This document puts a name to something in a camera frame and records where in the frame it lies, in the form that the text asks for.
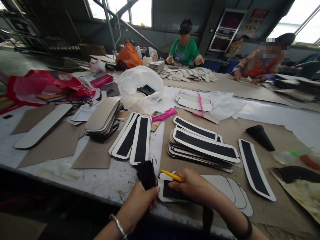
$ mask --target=pink tape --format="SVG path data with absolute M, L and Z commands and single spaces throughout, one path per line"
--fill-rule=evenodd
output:
M 204 113 L 203 113 L 203 108 L 202 108 L 202 102 L 201 102 L 201 95 L 200 95 L 200 93 L 198 93 L 198 97 L 199 97 L 199 103 L 200 103 L 202 115 L 198 115 L 198 114 L 195 114 L 195 113 L 192 113 L 192 115 L 193 115 L 193 116 L 196 116 L 196 117 L 203 117 L 203 116 L 204 116 Z
M 156 121 L 163 121 L 165 120 L 166 118 L 172 116 L 172 115 L 175 115 L 177 112 L 177 110 L 175 110 L 174 108 L 170 108 L 169 110 L 165 111 L 164 114 L 161 114 L 160 116 L 157 116 L 157 117 L 152 117 L 152 122 L 156 122 Z

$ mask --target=poster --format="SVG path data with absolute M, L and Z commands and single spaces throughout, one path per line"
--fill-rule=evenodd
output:
M 268 13 L 269 10 L 267 9 L 254 9 L 248 21 L 244 25 L 240 36 L 242 37 L 244 35 L 247 35 L 249 38 L 253 38 L 253 36 L 256 34 L 259 27 L 263 23 L 264 19 L 267 17 Z

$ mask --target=yellow pen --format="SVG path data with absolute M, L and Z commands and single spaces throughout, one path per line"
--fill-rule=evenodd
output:
M 178 182 L 181 182 L 183 183 L 183 180 L 181 177 L 179 177 L 178 175 L 175 175 L 171 172 L 168 172 L 168 171 L 165 171 L 165 170 L 162 170 L 160 169 L 161 172 L 163 172 L 164 174 L 168 175 L 169 177 L 172 177 L 174 180 L 177 180 Z

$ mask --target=worker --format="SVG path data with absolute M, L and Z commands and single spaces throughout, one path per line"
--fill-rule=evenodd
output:
M 312 79 L 312 76 L 320 70 L 320 56 L 318 56 L 314 61 L 298 64 L 295 67 L 302 67 L 296 76 Z
M 281 62 L 285 61 L 288 47 L 294 42 L 294 33 L 286 33 L 274 42 L 260 43 L 260 49 L 242 59 L 232 71 L 233 80 L 250 77 L 251 84 L 269 80 L 278 73 Z
M 183 179 L 183 183 L 173 181 L 168 186 L 208 208 L 215 209 L 238 239 L 268 239 L 255 225 L 251 224 L 250 220 L 224 193 L 196 171 L 183 169 L 175 174 Z M 137 182 L 115 218 L 100 231 L 94 240 L 124 239 L 121 234 L 122 230 L 124 234 L 132 233 L 148 207 L 156 206 L 159 191 L 159 187 L 145 191 L 141 182 Z
M 180 25 L 179 38 L 174 41 L 169 56 L 166 61 L 168 64 L 175 63 L 178 66 L 188 67 L 191 58 L 196 65 L 204 64 L 204 59 L 200 55 L 196 42 L 190 38 L 192 22 L 184 19 Z

